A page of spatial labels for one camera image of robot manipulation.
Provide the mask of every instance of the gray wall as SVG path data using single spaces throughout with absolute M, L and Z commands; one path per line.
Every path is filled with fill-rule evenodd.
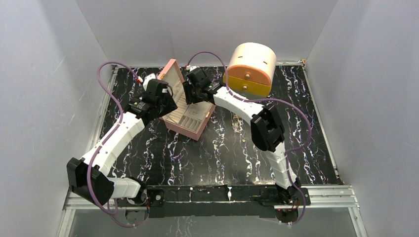
M 106 61 L 74 0 L 0 1 L 1 236 L 55 236 L 104 93 Z
M 371 237 L 418 236 L 419 2 L 339 0 L 307 60 Z
M 76 0 L 106 56 L 135 66 L 186 64 L 199 51 L 228 63 L 241 43 L 278 60 L 307 58 L 337 0 Z M 196 64 L 220 65 L 210 55 Z

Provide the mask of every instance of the pink jewelry box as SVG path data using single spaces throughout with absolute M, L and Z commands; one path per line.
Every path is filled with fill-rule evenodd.
M 215 109 L 215 105 L 210 102 L 186 104 L 182 86 L 185 79 L 175 59 L 170 59 L 157 79 L 167 81 L 173 88 L 173 99 L 178 107 L 177 110 L 161 117 L 166 127 L 169 130 L 198 140 Z

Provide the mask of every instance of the purple cable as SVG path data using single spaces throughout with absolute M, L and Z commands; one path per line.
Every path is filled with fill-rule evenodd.
M 215 57 L 217 57 L 217 58 L 219 59 L 219 61 L 221 62 L 221 64 L 222 64 L 222 65 L 223 65 L 223 67 L 224 67 L 224 71 L 225 71 L 225 85 L 226 85 L 226 88 L 227 88 L 228 92 L 229 92 L 229 93 L 230 93 L 230 95 L 232 95 L 234 98 L 236 98 L 236 99 L 238 99 L 238 100 L 242 100 L 242 98 L 240 98 L 240 97 L 236 96 L 236 95 L 233 93 L 233 91 L 230 89 L 230 87 L 228 86 L 228 73 L 227 73 L 227 67 L 225 66 L 225 64 L 223 63 L 223 61 L 222 61 L 222 60 L 221 60 L 221 59 L 220 59 L 217 55 L 215 55 L 214 53 L 207 52 L 207 51 L 202 51 L 202 52 L 196 53 L 194 56 L 192 56 L 192 58 L 191 58 L 191 59 L 189 59 L 189 62 L 188 62 L 188 64 L 187 64 L 187 65 L 189 65 L 189 64 L 191 63 L 192 59 L 193 59 L 195 56 L 197 56 L 198 54 L 201 54 L 201 53 L 209 53 L 209 54 L 212 54 L 212 55 L 214 55 Z M 304 120 L 305 120 L 305 122 L 306 122 L 306 124 L 307 124 L 307 127 L 308 127 L 308 137 L 307 137 L 307 140 L 304 142 L 304 144 L 302 144 L 302 145 L 301 145 L 301 146 L 299 146 L 299 147 L 292 148 L 292 149 L 289 149 L 289 150 L 286 150 L 286 151 L 285 151 L 285 161 L 286 161 L 286 163 L 287 163 L 287 174 L 288 174 L 288 178 L 289 178 L 290 180 L 292 180 L 292 177 L 291 177 L 291 174 L 290 174 L 290 165 L 289 165 L 290 161 L 288 160 L 288 153 L 298 151 L 298 150 L 300 150 L 300 149 L 302 149 L 302 148 L 304 148 L 304 147 L 308 146 L 308 145 L 311 143 L 311 125 L 310 125 L 310 122 L 308 121 L 308 118 L 307 118 L 307 116 L 303 113 L 303 111 L 301 111 L 301 110 L 300 110 L 299 108 L 297 108 L 295 105 L 293 105 L 293 104 L 291 104 L 291 103 L 288 103 L 287 101 L 280 100 L 280 99 L 275 99 L 275 98 L 264 98 L 264 99 L 257 99 L 257 100 L 244 100 L 244 102 L 263 102 L 263 101 L 276 101 L 276 102 L 280 102 L 280 103 L 282 103 L 282 104 L 285 104 L 285 105 L 287 105 L 287 106 L 291 107 L 292 109 L 294 109 L 295 111 L 297 111 L 297 112 L 298 112 L 298 113 L 299 113 L 299 114 L 300 114 L 300 115 L 304 118 Z M 297 185 L 295 185 L 295 183 L 293 183 L 293 182 L 291 182 L 291 183 L 292 183 L 293 187 L 294 187 L 295 189 L 297 189 L 297 190 L 301 193 L 302 200 L 303 200 L 302 213 L 301 213 L 301 215 L 298 217 L 298 219 L 297 219 L 296 221 L 294 221 L 294 222 L 293 222 L 293 224 L 296 224 L 296 223 L 298 223 L 298 222 L 302 219 L 302 217 L 304 216 L 306 202 L 305 202 L 305 195 L 304 195 L 304 193 L 302 192 L 302 190 L 301 190 L 301 189 L 300 189 Z
M 122 122 L 122 120 L 123 120 L 123 116 L 124 116 L 124 111 L 123 111 L 123 109 L 122 109 L 122 106 L 121 106 L 121 104 L 120 104 L 120 102 L 115 98 L 115 96 L 113 96 L 113 94 L 112 94 L 112 92 L 111 91 L 109 91 L 108 90 L 108 88 L 105 86 L 105 84 L 102 82 L 102 79 L 100 78 L 100 71 L 101 71 L 101 69 L 104 67 L 104 66 L 106 66 L 106 65 L 108 65 L 108 64 L 118 64 L 118 65 L 121 65 L 121 66 L 123 66 L 123 67 L 125 67 L 125 68 L 127 68 L 131 73 L 132 73 L 132 75 L 134 76 L 134 78 L 137 78 L 138 79 L 138 76 L 137 76 L 137 74 L 135 74 L 134 73 L 134 71 L 130 68 L 130 67 L 128 67 L 128 66 L 126 66 L 125 64 L 122 64 L 122 63 L 120 63 L 120 62 L 115 62 L 115 61 L 109 61 L 109 62 L 105 62 L 105 63 L 102 63 L 100 66 L 99 66 L 99 68 L 97 69 L 97 73 L 96 73 L 96 76 L 97 76 L 97 80 L 98 80 L 98 82 L 99 82 L 99 84 L 100 84 L 100 86 L 103 88 L 103 90 L 109 95 L 109 96 L 111 96 L 111 98 L 112 98 L 112 100 L 117 104 L 117 107 L 118 107 L 118 109 L 119 109 L 119 113 L 120 113 L 120 117 L 119 117 L 119 123 L 121 123 Z M 103 142 L 102 142 L 102 145 L 104 145 L 108 140 L 109 140 L 109 138 L 118 130 L 118 128 L 119 128 L 119 124 L 117 124 L 116 126 L 115 126 L 115 128 L 109 133 L 109 135 L 107 136 L 107 137 L 105 137 L 104 139 L 103 139 Z M 93 187 L 92 187 L 92 184 L 91 184 L 91 169 L 92 169 L 92 167 L 93 167 L 93 162 L 94 162 L 94 159 L 96 158 L 96 156 L 97 156 L 97 154 L 99 154 L 99 152 L 100 152 L 100 149 L 102 149 L 102 146 L 99 146 L 97 149 L 96 149 L 96 151 L 94 152 L 94 154 L 93 154 L 93 156 L 92 156 L 92 158 L 91 158 L 91 160 L 90 160 L 90 162 L 89 162 L 89 165 L 88 165 L 88 167 L 87 167 L 87 188 L 89 189 L 89 193 L 90 193 L 90 195 L 91 195 L 91 197 L 92 197 L 92 199 L 93 199 L 93 202 L 103 211 L 103 212 L 105 212 L 106 214 L 108 214 L 108 215 L 110 215 L 111 217 L 112 217 L 112 219 L 115 221 L 115 223 L 117 223 L 118 225 L 120 225 L 120 226 L 123 226 L 123 227 L 134 227 L 134 226 L 138 226 L 138 225 L 140 225 L 140 224 L 142 224 L 143 222 L 140 222 L 140 223 L 138 223 L 138 224 L 135 224 L 135 225 L 125 225 L 125 224 L 123 224 L 123 223 L 121 223 L 121 222 L 119 222 L 118 220 L 116 220 L 115 219 L 115 215 L 118 213 L 118 204 L 117 204 L 117 200 L 115 199 L 115 212 L 112 212 L 111 211 L 111 209 L 110 209 L 110 207 L 109 207 L 109 202 L 107 203 L 107 206 L 108 206 L 108 209 L 106 210 L 100 203 L 99 203 L 99 200 L 97 199 L 97 197 L 96 197 L 96 195 L 95 195 L 95 193 L 94 193 L 94 191 L 93 191 Z

